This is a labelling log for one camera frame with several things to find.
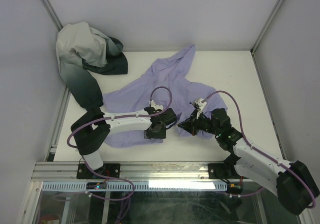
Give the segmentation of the lavender purple jacket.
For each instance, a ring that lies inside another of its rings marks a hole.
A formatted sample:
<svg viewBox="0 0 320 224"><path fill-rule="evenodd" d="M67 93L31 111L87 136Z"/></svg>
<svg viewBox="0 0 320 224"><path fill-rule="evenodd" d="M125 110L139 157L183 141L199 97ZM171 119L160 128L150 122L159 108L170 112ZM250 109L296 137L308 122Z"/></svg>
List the lavender purple jacket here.
<svg viewBox="0 0 320 224"><path fill-rule="evenodd" d="M149 106L152 91L159 86L170 89L172 103L170 107L177 115L177 123L190 117L194 107L190 104L197 98L207 97L215 88L208 85L191 82L185 77L189 72L195 57L195 45L189 45L171 57L157 59L138 79L123 88L103 94L103 102L109 113L125 113L141 110ZM156 104L166 107L169 102L169 92L158 89L152 95ZM209 98L203 110L206 117L211 117L211 111L227 106L219 94ZM133 130L109 135L105 143L113 148L129 148L138 145L163 143L162 139L145 139L144 132Z"/></svg>

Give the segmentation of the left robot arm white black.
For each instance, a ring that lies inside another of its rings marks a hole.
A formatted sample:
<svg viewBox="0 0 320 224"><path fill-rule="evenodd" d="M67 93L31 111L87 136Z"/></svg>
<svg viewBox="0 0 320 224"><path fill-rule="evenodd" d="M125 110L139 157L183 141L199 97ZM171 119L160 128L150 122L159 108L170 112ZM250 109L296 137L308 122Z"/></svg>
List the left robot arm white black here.
<svg viewBox="0 0 320 224"><path fill-rule="evenodd" d="M104 162L99 149L107 141L114 148L160 143L182 115L172 108L164 110L145 107L130 113L103 113L99 107L90 109L71 126L68 146L76 148L94 178L103 176Z"/></svg>

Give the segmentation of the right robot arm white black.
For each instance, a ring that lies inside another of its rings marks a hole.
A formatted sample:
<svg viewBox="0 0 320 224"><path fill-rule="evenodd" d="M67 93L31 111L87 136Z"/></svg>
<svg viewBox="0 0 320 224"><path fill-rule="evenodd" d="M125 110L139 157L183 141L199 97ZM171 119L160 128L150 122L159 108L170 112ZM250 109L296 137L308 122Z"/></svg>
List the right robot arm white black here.
<svg viewBox="0 0 320 224"><path fill-rule="evenodd" d="M192 136L199 131L214 135L219 146L230 153L220 169L228 177L238 175L253 180L273 193L292 214L315 207L320 191L307 166L273 157L250 143L242 131L232 127L225 109L214 109L211 117L206 117L196 105L190 117L178 126Z"/></svg>

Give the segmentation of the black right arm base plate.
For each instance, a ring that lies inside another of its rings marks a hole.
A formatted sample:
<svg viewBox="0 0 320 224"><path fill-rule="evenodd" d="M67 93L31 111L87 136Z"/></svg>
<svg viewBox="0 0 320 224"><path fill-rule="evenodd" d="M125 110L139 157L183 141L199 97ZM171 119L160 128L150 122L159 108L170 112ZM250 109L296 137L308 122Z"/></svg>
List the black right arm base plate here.
<svg viewBox="0 0 320 224"><path fill-rule="evenodd" d="M217 162L209 163L207 166L209 179L240 179L240 175L236 171L235 165Z"/></svg>

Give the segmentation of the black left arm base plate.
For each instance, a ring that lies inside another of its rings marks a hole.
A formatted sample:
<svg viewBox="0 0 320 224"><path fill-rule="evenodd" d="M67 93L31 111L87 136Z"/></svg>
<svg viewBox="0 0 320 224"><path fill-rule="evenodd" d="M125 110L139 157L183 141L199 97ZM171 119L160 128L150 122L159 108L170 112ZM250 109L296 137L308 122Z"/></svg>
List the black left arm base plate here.
<svg viewBox="0 0 320 224"><path fill-rule="evenodd" d="M96 173L103 176L119 177L121 165L119 163L105 163L104 167L95 170ZM92 173L84 163L78 165L77 179L98 179L100 176Z"/></svg>

